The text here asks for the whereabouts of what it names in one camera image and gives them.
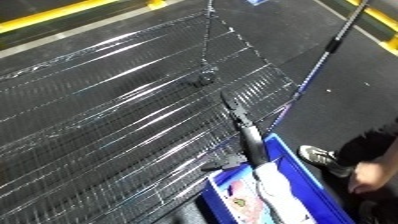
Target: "metal rod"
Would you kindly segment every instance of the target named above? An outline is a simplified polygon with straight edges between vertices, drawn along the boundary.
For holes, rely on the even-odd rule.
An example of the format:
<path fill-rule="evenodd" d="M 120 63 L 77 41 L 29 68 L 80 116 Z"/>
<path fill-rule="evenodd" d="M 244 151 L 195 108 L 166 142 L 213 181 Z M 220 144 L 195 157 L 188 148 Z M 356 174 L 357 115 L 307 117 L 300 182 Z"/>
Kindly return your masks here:
<path fill-rule="evenodd" d="M 212 17 L 213 17 L 214 13 L 215 13 L 214 0 L 209 0 L 207 2 L 207 8 L 206 8 L 206 28 L 205 28 L 204 38 L 203 38 L 203 48 L 202 48 L 202 58 L 201 58 L 202 67 L 205 67 L 208 65 L 207 52 L 208 52 L 208 48 L 209 48 L 210 31 L 211 31 L 211 25 L 212 25 Z"/>
<path fill-rule="evenodd" d="M 322 68 L 325 66 L 325 63 L 328 61 L 330 56 L 337 51 L 340 47 L 342 41 L 347 36 L 349 31 L 355 25 L 355 22 L 360 18 L 363 11 L 368 7 L 371 0 L 362 0 L 361 4 L 354 10 L 354 12 L 350 15 L 347 19 L 343 27 L 340 31 L 336 34 L 336 36 L 329 42 L 326 46 L 325 52 L 321 55 L 318 61 L 315 63 L 314 67 L 301 83 L 299 88 L 297 88 L 296 92 L 292 96 L 292 101 L 290 104 L 287 104 L 282 112 L 278 115 L 277 118 L 272 122 L 272 124 L 267 129 L 264 136 L 268 136 L 273 130 L 280 124 L 280 122 L 285 118 L 286 114 L 292 108 L 295 102 L 301 98 L 301 96 L 305 93 L 308 86 L 312 83 L 315 77 L 322 71 Z"/>

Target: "hand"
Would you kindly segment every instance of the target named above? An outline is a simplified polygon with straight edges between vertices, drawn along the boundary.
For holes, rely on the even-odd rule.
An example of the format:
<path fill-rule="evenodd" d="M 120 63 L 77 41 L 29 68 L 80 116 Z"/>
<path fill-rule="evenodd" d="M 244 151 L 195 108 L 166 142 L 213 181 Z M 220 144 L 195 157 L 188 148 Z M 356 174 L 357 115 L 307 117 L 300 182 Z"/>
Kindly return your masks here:
<path fill-rule="evenodd" d="M 391 177 L 388 166 L 380 160 L 361 162 L 351 174 L 348 191 L 355 194 L 375 191 L 384 186 Z"/>

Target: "person's leg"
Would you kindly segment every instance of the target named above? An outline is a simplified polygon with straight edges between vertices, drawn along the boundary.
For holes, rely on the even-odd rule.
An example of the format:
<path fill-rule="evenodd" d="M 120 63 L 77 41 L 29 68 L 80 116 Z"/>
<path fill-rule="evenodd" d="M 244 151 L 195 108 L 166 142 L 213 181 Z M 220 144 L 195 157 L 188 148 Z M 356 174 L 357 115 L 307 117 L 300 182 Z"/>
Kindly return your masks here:
<path fill-rule="evenodd" d="M 395 140 L 395 136 L 379 131 L 369 131 L 346 143 L 337 153 L 337 163 L 355 166 L 361 161 L 371 161 L 382 156 Z"/>
<path fill-rule="evenodd" d="M 397 121 L 378 130 L 368 131 L 346 143 L 339 151 L 328 151 L 303 145 L 298 156 L 318 167 L 327 168 L 337 177 L 348 177 L 361 161 L 370 161 L 383 155 L 398 134 Z"/>

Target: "metal grate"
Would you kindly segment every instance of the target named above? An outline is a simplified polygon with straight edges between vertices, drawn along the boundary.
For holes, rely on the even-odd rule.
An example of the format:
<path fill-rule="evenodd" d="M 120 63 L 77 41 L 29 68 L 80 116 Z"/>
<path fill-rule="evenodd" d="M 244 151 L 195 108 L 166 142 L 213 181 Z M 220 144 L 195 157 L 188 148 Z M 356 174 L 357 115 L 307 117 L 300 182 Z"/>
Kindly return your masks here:
<path fill-rule="evenodd" d="M 198 13 L 0 76 L 1 223 L 148 223 L 239 150 L 220 91 L 260 120 L 296 85 L 215 14 Z"/>

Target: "sneaker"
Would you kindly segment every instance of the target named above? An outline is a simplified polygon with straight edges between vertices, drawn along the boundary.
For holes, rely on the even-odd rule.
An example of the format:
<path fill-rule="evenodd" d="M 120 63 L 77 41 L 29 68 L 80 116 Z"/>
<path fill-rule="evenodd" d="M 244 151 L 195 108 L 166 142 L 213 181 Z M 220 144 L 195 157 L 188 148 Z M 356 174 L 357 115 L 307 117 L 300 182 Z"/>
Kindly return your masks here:
<path fill-rule="evenodd" d="M 341 166 L 337 163 L 334 151 L 326 151 L 314 146 L 303 145 L 300 146 L 297 154 L 305 162 L 314 166 L 325 167 L 330 173 L 340 178 L 350 176 L 353 171 L 353 167 Z"/>

